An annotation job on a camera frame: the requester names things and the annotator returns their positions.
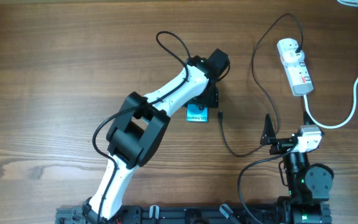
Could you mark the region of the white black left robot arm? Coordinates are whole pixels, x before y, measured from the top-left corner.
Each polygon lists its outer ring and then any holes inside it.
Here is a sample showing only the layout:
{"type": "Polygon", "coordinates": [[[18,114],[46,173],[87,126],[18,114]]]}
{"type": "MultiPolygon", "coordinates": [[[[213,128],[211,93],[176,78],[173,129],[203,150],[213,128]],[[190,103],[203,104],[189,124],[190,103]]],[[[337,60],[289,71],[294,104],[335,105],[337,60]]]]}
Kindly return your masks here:
{"type": "Polygon", "coordinates": [[[219,49],[209,58],[196,55],[160,89],[145,96],[134,91],[126,97],[119,112],[107,119],[112,124],[106,135],[108,166],[98,191],[83,204],[87,222],[113,220],[134,172],[155,154],[178,109],[189,104],[217,107],[215,84],[229,65],[228,55],[219,49]]]}

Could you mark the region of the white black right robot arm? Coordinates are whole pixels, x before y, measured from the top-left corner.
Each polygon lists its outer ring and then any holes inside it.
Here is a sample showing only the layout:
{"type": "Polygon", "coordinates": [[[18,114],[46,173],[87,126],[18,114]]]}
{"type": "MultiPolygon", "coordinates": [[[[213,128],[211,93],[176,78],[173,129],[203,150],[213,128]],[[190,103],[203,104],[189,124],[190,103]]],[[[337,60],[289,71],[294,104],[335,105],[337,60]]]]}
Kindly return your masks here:
{"type": "Polygon", "coordinates": [[[280,223],[333,222],[331,210],[326,203],[333,186],[334,172],[324,164],[310,164],[308,153],[319,148],[323,131],[304,114],[304,125],[289,138],[276,137],[272,119],[265,116],[260,143],[269,145],[269,153],[279,156],[279,172],[282,184],[288,187],[289,196],[277,200],[280,223]]]}

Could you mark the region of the blue screen Galaxy smartphone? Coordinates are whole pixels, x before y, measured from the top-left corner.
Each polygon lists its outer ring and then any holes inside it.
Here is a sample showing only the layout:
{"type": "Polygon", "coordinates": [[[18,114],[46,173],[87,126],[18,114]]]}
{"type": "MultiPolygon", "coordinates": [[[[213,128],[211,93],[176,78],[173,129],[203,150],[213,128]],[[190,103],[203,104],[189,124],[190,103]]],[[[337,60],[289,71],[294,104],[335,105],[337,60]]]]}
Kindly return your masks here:
{"type": "Polygon", "coordinates": [[[208,108],[202,107],[201,109],[198,105],[189,104],[187,105],[186,110],[186,120],[188,122],[199,122],[207,123],[208,122],[208,108]]]}

